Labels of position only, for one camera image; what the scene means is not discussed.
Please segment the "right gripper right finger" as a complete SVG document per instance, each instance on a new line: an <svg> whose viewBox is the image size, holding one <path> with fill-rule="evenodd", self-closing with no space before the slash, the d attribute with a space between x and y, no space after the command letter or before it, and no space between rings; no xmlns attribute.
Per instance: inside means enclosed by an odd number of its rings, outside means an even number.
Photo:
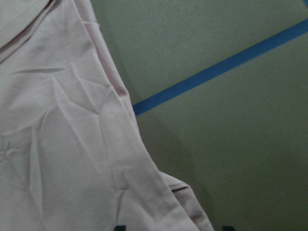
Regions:
<svg viewBox="0 0 308 231"><path fill-rule="evenodd" d="M222 226L223 231L235 231L233 226Z"/></svg>

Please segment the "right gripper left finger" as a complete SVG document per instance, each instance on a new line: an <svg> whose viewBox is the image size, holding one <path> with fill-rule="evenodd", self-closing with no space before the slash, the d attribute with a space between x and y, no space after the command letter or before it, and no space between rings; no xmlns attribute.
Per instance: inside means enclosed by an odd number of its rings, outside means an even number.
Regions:
<svg viewBox="0 0 308 231"><path fill-rule="evenodd" d="M116 225L114 231L126 231L126 225Z"/></svg>

